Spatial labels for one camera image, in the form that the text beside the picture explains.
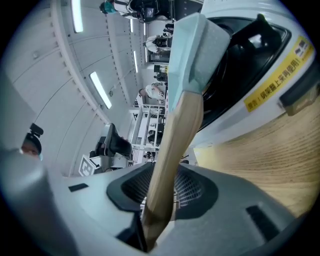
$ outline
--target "fluorescent light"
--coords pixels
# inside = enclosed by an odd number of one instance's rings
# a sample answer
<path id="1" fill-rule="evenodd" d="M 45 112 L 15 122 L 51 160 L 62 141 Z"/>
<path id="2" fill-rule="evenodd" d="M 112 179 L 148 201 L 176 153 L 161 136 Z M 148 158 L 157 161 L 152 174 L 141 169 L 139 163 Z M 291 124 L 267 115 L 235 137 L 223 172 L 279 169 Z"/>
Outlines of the fluorescent light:
<path id="1" fill-rule="evenodd" d="M 106 105 L 106 107 L 108 109 L 110 109 L 112 104 L 111 104 L 111 102 L 110 102 L 110 100 L 109 100 L 104 88 L 102 87 L 102 84 L 100 83 L 100 80 L 98 78 L 97 73 L 93 72 L 89 76 L 90 76 L 95 88 L 97 89 L 98 93 L 100 94 L 101 98 L 103 99 L 104 104 Z"/>
<path id="2" fill-rule="evenodd" d="M 138 73 L 138 64 L 137 64 L 136 51 L 133 52 L 133 59 L 134 59 L 135 72 Z"/>
<path id="3" fill-rule="evenodd" d="M 145 63 L 147 63 L 148 62 L 148 50 L 147 50 L 147 48 L 144 48 L 144 50 L 145 50 Z"/>
<path id="4" fill-rule="evenodd" d="M 82 25 L 80 0 L 71 0 L 71 9 L 72 9 L 74 31 L 76 33 L 83 32 L 84 26 Z"/>
<path id="5" fill-rule="evenodd" d="M 133 19 L 130 19 L 130 32 L 133 33 L 134 32 L 134 22 Z"/>

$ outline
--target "yellow label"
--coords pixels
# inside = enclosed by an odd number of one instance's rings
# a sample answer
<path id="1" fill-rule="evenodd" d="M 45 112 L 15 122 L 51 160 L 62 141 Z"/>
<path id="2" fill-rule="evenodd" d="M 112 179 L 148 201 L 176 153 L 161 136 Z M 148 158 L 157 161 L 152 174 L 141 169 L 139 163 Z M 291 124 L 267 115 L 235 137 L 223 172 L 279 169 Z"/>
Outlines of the yellow label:
<path id="1" fill-rule="evenodd" d="M 304 66 L 314 51 L 313 45 L 303 36 L 299 36 L 291 52 L 272 75 L 244 100 L 247 110 L 254 111 L 285 86 Z"/>

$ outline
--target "wooden floor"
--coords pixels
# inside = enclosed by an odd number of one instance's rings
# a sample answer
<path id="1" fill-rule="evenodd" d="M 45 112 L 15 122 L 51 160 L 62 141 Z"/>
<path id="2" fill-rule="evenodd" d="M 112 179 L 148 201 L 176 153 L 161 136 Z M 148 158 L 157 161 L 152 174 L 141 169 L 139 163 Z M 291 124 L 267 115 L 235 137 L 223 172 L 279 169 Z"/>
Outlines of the wooden floor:
<path id="1" fill-rule="evenodd" d="M 295 216 L 308 211 L 320 187 L 320 97 L 223 144 L 194 149 L 199 166 L 245 178 Z"/>

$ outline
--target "white machine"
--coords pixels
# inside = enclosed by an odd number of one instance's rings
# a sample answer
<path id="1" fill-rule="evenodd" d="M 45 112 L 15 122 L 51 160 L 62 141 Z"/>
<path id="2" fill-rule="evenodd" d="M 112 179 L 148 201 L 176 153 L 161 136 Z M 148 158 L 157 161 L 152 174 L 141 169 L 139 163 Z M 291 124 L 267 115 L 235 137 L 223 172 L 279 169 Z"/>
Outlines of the white machine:
<path id="1" fill-rule="evenodd" d="M 203 92 L 204 119 L 191 147 L 229 141 L 314 101 L 316 50 L 280 1 L 205 0 L 201 13 L 231 43 Z"/>

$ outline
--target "wooden handle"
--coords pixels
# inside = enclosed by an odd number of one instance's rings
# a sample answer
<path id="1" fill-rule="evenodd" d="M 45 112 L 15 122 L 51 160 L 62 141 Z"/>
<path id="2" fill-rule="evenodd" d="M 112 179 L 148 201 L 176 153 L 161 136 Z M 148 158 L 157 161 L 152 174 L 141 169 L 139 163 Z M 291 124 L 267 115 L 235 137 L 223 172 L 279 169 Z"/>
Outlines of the wooden handle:
<path id="1" fill-rule="evenodd" d="M 150 251 L 170 221 L 178 165 L 203 120 L 201 94 L 183 92 L 177 107 L 168 115 L 148 189 L 142 227 Z"/>

